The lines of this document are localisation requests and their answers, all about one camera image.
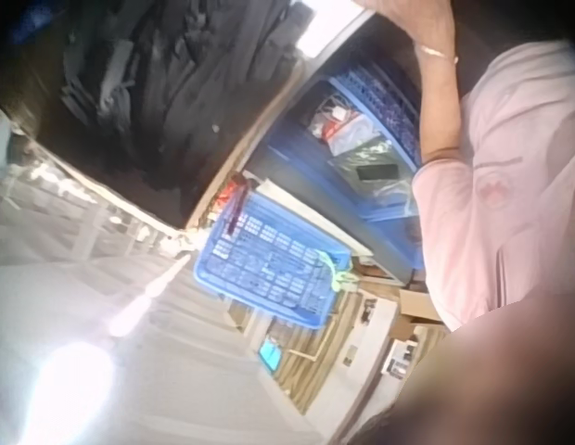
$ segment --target bracelet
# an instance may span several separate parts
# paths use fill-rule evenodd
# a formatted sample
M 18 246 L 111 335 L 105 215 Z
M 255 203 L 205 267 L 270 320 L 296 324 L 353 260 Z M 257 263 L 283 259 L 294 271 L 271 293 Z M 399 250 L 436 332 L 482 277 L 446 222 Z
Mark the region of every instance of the bracelet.
M 445 60 L 448 60 L 449 62 L 454 63 L 454 65 L 456 65 L 458 63 L 458 57 L 457 56 L 448 57 L 444 53 L 441 53 L 440 51 L 432 49 L 429 46 L 425 46 L 424 44 L 415 44 L 415 47 L 420 49 L 422 52 L 424 52 L 430 56 L 435 56 L 435 57 L 439 57 L 439 58 L 443 58 Z

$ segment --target fluorescent light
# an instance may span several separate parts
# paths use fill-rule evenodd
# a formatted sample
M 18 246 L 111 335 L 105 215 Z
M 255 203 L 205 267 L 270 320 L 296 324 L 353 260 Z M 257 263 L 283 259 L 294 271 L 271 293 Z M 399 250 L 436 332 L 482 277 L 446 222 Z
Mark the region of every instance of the fluorescent light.
M 211 229 L 190 229 L 186 238 L 191 250 L 203 250 L 211 234 Z
M 150 234 L 149 229 L 143 226 L 141 229 L 139 229 L 139 233 L 137 234 L 137 237 L 135 239 L 140 243 L 142 243 L 146 240 L 149 234 Z
M 69 192 L 83 201 L 96 204 L 96 201 L 87 193 L 85 193 L 82 188 L 78 188 L 76 183 L 74 183 L 71 179 L 63 179 L 58 183 L 58 195 L 62 197 L 65 195 L 65 192 Z
M 160 249 L 169 255 L 177 255 L 181 250 L 180 240 L 178 238 L 166 237 L 160 241 Z
M 364 11 L 351 0 L 302 0 L 302 3 L 312 8 L 315 15 L 296 47 L 310 58 L 321 54 Z
M 108 398 L 114 365 L 102 349 L 72 343 L 51 354 L 32 394 L 19 445 L 73 442 Z
M 42 177 L 45 181 L 47 181 L 49 183 L 53 183 L 53 184 L 56 184 L 59 181 L 58 177 L 54 173 L 51 173 L 51 172 L 44 172 L 42 174 Z
M 32 172 L 30 173 L 30 179 L 35 180 L 38 179 L 38 177 L 46 171 L 46 169 L 48 168 L 47 164 L 40 164 L 38 167 L 36 167 L 34 170 L 32 170 Z

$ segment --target pink shirt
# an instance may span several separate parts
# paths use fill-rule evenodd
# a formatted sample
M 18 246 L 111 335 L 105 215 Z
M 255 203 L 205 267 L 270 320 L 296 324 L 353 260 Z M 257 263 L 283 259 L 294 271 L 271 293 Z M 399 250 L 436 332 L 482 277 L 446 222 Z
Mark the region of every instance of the pink shirt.
M 523 299 L 559 254 L 575 191 L 575 54 L 563 42 L 502 54 L 463 116 L 467 163 L 431 162 L 413 184 L 428 289 L 452 330 Z

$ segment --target wrist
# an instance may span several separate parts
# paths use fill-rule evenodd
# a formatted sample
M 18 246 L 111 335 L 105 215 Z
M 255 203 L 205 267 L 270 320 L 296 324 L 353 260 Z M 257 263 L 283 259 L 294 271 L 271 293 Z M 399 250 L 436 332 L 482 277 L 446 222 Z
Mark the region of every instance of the wrist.
M 443 53 L 430 46 L 415 44 L 415 56 L 419 62 L 420 68 L 423 65 L 445 64 L 456 66 L 458 56 L 454 52 Z
M 432 27 L 424 35 L 415 41 L 419 45 L 431 48 L 444 54 L 447 58 L 456 57 L 456 44 L 454 23 L 447 20 L 439 21 L 437 26 Z

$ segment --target blue plastic basket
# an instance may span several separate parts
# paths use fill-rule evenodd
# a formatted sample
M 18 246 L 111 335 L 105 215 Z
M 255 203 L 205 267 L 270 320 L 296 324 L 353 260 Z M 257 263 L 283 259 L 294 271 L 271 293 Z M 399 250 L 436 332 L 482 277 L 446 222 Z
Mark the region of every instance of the blue plastic basket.
M 279 204 L 251 194 L 232 235 L 227 227 L 235 201 L 224 209 L 195 265 L 204 286 L 294 324 L 318 329 L 335 302 L 332 273 L 323 251 L 338 271 L 351 253 L 336 239 Z
M 352 60 L 328 81 L 393 142 L 413 172 L 421 166 L 419 116 L 415 104 L 391 79 L 384 66 Z
M 270 132 L 263 142 L 264 150 L 272 150 L 285 162 L 303 172 L 319 187 L 322 187 L 331 199 L 340 206 L 368 221 L 383 221 L 401 218 L 405 210 L 417 214 L 415 203 L 406 208 L 407 195 L 394 193 L 387 199 L 377 202 L 373 197 L 364 197 L 353 188 L 328 162 L 333 159 L 326 146 L 322 146 L 305 128 L 289 121 L 281 122 Z M 252 163 L 257 161 L 253 156 Z

